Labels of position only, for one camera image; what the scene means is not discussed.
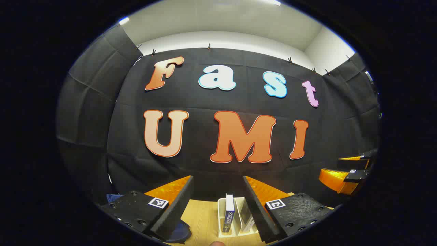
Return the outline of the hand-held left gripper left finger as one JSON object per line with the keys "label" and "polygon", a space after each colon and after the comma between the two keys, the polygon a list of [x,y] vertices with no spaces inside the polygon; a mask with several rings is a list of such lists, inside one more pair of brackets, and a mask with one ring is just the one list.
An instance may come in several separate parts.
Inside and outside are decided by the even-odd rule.
{"label": "hand-held left gripper left finger", "polygon": [[131,190],[100,209],[131,230],[160,241],[176,241],[174,231],[194,191],[195,178],[186,176],[148,192]]}

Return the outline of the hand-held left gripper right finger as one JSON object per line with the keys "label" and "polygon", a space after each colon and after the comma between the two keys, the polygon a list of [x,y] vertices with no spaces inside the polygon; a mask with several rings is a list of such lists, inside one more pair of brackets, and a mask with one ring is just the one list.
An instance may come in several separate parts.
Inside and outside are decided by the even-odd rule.
{"label": "hand-held left gripper right finger", "polygon": [[284,193],[243,176],[244,196],[261,241],[271,243],[302,234],[334,213],[305,193]]}

